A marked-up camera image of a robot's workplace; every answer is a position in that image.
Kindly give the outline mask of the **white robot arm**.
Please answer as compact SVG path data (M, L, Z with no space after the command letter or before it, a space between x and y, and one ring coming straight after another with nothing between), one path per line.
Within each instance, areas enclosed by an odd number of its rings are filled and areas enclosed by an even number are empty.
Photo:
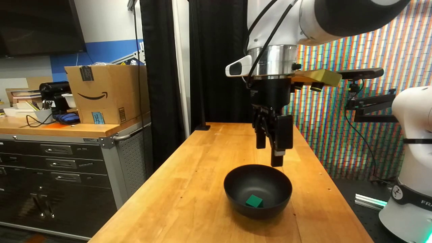
M328 82L304 71L300 44L324 44L370 32L390 23L411 0L247 0L245 55L226 66L251 94L253 126L260 148L272 148L281 166L293 145L293 117L284 112L291 87L323 89Z

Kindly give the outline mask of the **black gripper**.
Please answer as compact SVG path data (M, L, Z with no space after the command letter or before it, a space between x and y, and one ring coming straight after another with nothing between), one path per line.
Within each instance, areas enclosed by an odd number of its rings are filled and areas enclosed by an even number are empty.
M257 79L251 85L257 148L265 148L266 135L272 135L273 166L282 166L285 149L293 147L293 116L284 112L289 104L289 94L288 79Z

